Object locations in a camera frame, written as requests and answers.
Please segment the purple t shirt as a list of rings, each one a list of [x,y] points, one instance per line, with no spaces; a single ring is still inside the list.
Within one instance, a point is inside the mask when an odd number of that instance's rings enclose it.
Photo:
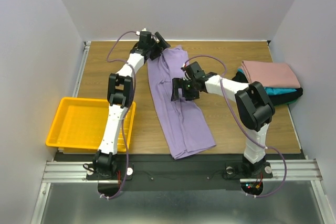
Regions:
[[[179,45],[163,51],[148,61],[149,87],[170,154],[174,159],[185,158],[216,146],[202,110],[193,102],[180,97],[171,101],[172,79],[181,78],[181,66],[188,59]]]

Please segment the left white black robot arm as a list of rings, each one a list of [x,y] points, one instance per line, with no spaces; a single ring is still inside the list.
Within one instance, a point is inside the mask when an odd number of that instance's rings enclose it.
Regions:
[[[151,33],[143,29],[134,33],[139,40],[130,50],[128,59],[117,59],[124,65],[117,73],[109,75],[107,123],[92,162],[93,172],[106,179],[113,178],[117,172],[115,156],[118,153],[119,132],[123,129],[124,118],[134,100],[136,73],[148,60],[158,58],[165,49],[170,48],[159,32]]]

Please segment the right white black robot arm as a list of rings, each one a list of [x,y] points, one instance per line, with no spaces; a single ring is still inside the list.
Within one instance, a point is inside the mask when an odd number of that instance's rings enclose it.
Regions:
[[[184,76],[172,79],[171,100],[180,97],[192,101],[200,92],[224,97],[238,127],[246,136],[241,172],[253,177],[259,174],[266,163],[266,134],[275,114],[275,108],[260,82],[251,84],[236,82],[201,69],[198,62],[181,68]]]

